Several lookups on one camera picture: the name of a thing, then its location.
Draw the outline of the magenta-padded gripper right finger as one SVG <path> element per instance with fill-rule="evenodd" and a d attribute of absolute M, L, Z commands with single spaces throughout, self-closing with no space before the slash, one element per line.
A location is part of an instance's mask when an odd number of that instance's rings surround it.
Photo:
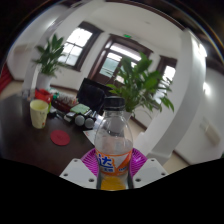
<path fill-rule="evenodd" d="M 133 149 L 127 179 L 129 189 L 141 188 L 167 175 L 155 158 L 147 158 L 139 150 Z"/>

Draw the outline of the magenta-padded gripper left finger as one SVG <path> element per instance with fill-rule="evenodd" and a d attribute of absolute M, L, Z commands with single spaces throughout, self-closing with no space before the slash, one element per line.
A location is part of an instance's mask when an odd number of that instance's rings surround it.
<path fill-rule="evenodd" d="M 91 149 L 81 159 L 72 159 L 60 177 L 81 187 L 96 189 L 98 175 L 99 167 L 95 150 Z"/>

